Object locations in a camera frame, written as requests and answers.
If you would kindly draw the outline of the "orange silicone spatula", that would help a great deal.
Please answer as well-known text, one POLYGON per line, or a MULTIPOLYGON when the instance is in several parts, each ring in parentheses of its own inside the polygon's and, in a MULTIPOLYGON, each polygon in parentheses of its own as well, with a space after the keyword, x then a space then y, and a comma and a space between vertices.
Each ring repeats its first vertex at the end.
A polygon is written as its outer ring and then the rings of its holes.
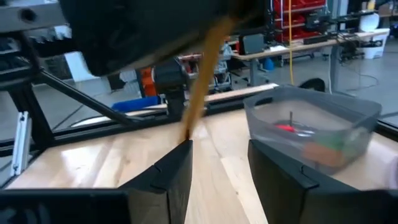
POLYGON ((341 151, 323 146, 316 142, 306 143, 302 154, 306 159, 329 167, 339 167, 345 163, 341 151))

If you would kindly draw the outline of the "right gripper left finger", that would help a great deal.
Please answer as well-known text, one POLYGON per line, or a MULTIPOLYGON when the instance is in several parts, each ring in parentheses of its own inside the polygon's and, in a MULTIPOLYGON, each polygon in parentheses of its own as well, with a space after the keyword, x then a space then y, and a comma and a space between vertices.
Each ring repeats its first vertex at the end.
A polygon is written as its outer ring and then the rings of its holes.
POLYGON ((122 184, 131 224, 184 224, 192 184, 193 141, 185 140, 122 184))

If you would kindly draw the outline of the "blue object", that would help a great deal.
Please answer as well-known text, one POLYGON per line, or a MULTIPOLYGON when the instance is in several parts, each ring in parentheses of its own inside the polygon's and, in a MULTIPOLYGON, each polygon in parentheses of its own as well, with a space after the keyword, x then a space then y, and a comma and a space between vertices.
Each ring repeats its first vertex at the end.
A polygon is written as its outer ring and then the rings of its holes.
POLYGON ((120 113, 128 113, 132 111, 139 111, 149 106, 158 105, 160 98, 158 96, 148 96, 145 98, 138 98, 134 100, 120 101, 114 103, 111 108, 120 113))

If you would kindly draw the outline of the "orange object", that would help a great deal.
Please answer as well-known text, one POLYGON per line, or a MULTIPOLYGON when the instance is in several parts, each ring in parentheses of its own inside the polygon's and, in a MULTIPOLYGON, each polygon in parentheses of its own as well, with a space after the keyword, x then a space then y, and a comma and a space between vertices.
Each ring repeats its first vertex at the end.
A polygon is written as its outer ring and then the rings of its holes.
POLYGON ((141 83, 145 96, 156 96, 157 92, 155 89, 154 81, 152 78, 152 68, 147 67, 140 70, 141 83))

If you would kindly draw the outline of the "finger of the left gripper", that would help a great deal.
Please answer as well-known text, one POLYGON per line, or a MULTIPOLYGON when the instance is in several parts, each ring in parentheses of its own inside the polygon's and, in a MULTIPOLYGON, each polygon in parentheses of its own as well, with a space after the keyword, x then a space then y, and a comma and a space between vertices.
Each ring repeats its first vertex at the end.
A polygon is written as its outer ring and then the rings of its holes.
POLYGON ((264 21, 265 0, 58 0, 89 72, 144 68, 201 46, 218 21, 264 21))

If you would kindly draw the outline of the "wooden workbench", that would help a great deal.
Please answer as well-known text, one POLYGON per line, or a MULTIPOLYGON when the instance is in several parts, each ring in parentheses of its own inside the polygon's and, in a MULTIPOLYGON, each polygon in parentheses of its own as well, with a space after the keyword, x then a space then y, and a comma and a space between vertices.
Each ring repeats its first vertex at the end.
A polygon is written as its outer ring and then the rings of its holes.
POLYGON ((295 40, 292 47, 283 47, 283 46, 279 45, 279 46, 271 47, 270 49, 264 50, 263 52, 259 52, 256 54, 249 54, 249 55, 240 55, 240 54, 237 54, 234 52, 231 57, 238 59, 238 60, 252 62, 254 59, 258 59, 258 58, 275 57, 275 56, 279 56, 279 55, 289 54, 291 52, 293 53, 293 52, 309 51, 312 49, 319 49, 319 48, 323 48, 323 47, 340 45, 345 42, 361 41, 361 40, 365 40, 370 37, 374 37, 374 36, 378 36, 378 35, 385 35, 385 34, 389 34, 389 31, 379 29, 379 30, 375 30, 372 32, 358 32, 358 33, 355 33, 355 35, 352 37, 350 37, 348 34, 338 34, 336 38, 332 38, 325 42, 319 42, 316 44, 308 44, 308 45, 304 45, 303 40, 295 40))

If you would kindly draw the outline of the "red storage shelf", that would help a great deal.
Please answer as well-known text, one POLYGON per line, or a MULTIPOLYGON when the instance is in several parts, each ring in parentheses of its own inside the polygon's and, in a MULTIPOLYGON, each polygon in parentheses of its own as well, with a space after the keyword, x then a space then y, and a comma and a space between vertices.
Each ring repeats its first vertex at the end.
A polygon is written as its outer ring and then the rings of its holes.
POLYGON ((278 42, 305 39, 320 35, 317 28, 309 28, 312 16, 317 17, 326 0, 273 0, 274 25, 278 42))

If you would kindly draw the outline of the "small red utensil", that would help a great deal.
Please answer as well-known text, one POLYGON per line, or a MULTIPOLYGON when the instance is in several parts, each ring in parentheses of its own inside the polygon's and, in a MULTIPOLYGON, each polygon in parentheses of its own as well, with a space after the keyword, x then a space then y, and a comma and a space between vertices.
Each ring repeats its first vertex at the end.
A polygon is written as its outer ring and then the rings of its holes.
POLYGON ((278 121, 274 123, 274 126, 305 138, 311 137, 315 134, 315 130, 313 128, 295 121, 294 113, 292 111, 289 112, 288 120, 278 121))

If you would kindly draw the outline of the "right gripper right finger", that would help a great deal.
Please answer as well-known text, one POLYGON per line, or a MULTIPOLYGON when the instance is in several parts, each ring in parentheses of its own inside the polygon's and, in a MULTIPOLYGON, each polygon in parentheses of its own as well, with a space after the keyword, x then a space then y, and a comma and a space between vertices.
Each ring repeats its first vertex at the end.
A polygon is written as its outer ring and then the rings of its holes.
POLYGON ((355 191, 258 140, 248 142, 248 161, 268 224, 300 224, 310 193, 355 191))

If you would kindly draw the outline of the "grey translucent plastic bin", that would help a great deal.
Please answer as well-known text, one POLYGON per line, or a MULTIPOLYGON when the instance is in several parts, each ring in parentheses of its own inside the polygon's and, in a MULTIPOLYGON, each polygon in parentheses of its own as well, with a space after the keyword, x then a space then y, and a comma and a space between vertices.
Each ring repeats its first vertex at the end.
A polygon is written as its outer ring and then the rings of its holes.
POLYGON ((382 110, 379 103, 293 86, 279 86, 246 98, 244 109, 253 139, 266 143, 307 166, 332 175, 366 153, 382 110), (311 137, 300 137, 274 126, 294 120, 315 130, 311 137), (304 145, 316 142, 343 153, 345 163, 329 167, 306 159, 304 145))

